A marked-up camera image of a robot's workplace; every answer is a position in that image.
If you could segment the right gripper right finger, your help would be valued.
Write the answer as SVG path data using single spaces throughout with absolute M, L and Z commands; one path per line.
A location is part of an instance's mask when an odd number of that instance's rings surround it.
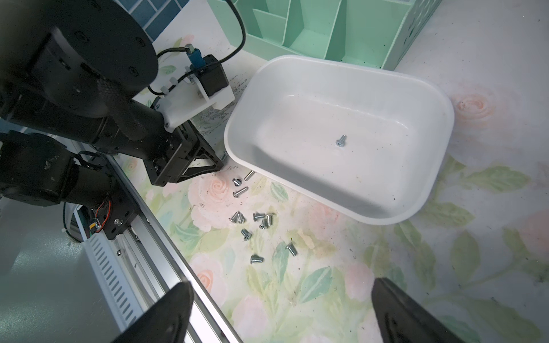
M 371 297 L 384 342 L 463 342 L 388 278 L 375 279 Z

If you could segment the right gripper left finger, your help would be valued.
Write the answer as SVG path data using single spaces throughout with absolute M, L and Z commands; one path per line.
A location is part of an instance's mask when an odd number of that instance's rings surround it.
M 176 284 L 113 342 L 184 342 L 193 301 L 191 284 Z

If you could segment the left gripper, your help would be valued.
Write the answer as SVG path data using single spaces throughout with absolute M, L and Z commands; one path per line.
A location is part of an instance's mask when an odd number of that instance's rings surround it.
M 212 146 L 191 121 L 186 121 L 167 136 L 160 154 L 144 161 L 153 186 L 177 184 L 224 167 Z

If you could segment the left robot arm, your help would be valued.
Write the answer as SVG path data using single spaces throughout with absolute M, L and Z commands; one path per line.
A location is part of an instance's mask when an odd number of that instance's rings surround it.
M 191 121 L 200 108 L 171 118 L 182 80 L 150 107 L 135 101 L 156 79 L 159 58 L 113 1 L 3 1 L 1 118 L 30 133 L 1 135 L 1 195 L 43 207 L 116 197 L 116 178 L 61 138 L 141 159 L 155 186 L 220 171 L 223 161 Z

